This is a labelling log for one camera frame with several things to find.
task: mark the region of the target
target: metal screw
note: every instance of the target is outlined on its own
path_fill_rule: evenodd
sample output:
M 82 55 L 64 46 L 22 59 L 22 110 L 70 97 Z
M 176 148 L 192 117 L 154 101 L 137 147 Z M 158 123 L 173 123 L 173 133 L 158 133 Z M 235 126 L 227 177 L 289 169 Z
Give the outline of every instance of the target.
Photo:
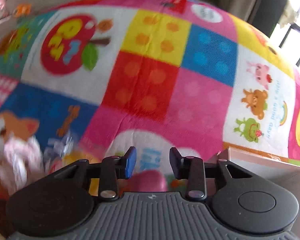
M 117 194 L 113 190 L 104 190 L 100 193 L 103 198 L 114 198 Z
M 188 196 L 191 198 L 202 198 L 204 197 L 204 193 L 200 190 L 190 190 Z

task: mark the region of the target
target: apple stem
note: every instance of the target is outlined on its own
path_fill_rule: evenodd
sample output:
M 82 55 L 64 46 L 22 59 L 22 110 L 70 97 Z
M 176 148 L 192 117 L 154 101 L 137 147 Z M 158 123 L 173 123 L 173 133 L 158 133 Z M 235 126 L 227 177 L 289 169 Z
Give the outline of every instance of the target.
M 110 43 L 111 38 L 110 37 L 106 37 L 106 38 L 102 38 L 102 39 L 94 39 L 94 40 L 90 40 L 89 42 L 94 44 L 94 45 L 103 45 L 106 46 Z

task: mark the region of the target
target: open box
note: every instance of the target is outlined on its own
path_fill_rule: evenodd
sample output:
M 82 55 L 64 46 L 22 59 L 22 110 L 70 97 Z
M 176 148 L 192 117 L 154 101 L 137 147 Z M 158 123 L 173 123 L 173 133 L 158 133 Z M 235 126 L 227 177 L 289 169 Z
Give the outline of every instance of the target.
M 208 162 L 215 163 L 217 159 L 227 159 L 237 165 L 268 179 L 277 185 L 284 187 L 295 195 L 299 202 L 299 213 L 291 231 L 300 238 L 300 167 L 284 163 L 279 160 L 270 159 L 260 155 L 230 147 L 228 150 L 213 156 Z

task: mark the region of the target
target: colorful mat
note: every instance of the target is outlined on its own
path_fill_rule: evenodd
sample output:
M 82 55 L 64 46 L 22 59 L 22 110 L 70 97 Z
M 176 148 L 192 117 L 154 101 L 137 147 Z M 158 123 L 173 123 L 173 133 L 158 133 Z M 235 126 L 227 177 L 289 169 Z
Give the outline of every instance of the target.
M 71 128 L 97 159 L 137 148 L 135 171 L 172 173 L 169 149 L 228 146 L 300 165 L 300 75 L 269 39 L 195 0 L 81 0 L 0 39 L 0 150 Z

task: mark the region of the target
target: gray ribbed surface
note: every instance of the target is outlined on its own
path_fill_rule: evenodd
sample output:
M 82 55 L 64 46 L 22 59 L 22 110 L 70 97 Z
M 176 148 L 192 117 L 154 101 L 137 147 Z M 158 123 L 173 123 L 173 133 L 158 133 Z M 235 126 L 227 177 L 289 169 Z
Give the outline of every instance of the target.
M 71 233 L 37 238 L 15 233 L 13 240 L 297 240 L 291 233 L 250 237 L 218 224 L 206 206 L 180 193 L 125 193 L 102 203 L 92 218 Z

